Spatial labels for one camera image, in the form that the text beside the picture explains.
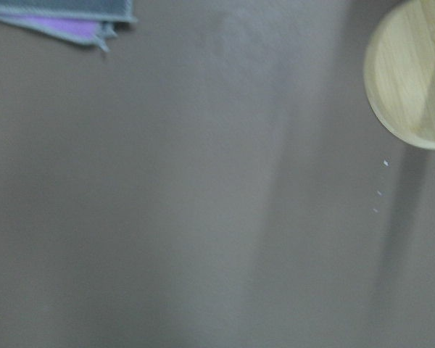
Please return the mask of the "folded grey purple cloth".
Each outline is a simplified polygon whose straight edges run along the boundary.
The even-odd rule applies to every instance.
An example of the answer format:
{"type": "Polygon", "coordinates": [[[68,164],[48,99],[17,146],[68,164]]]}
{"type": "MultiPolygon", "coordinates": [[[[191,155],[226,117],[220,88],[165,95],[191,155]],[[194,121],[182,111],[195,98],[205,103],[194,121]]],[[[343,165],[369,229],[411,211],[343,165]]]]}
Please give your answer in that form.
{"type": "Polygon", "coordinates": [[[0,22],[104,51],[116,24],[135,21],[132,1],[0,1],[0,22]]]}

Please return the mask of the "wooden stand with round base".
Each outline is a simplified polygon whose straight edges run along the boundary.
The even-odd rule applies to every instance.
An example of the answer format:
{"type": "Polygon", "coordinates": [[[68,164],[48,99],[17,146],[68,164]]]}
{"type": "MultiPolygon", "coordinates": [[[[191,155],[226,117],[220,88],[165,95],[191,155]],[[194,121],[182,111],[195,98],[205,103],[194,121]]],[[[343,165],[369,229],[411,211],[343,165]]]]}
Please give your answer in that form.
{"type": "Polygon", "coordinates": [[[381,124],[409,145],[435,150],[435,1],[403,1],[383,17],[363,77],[381,124]]]}

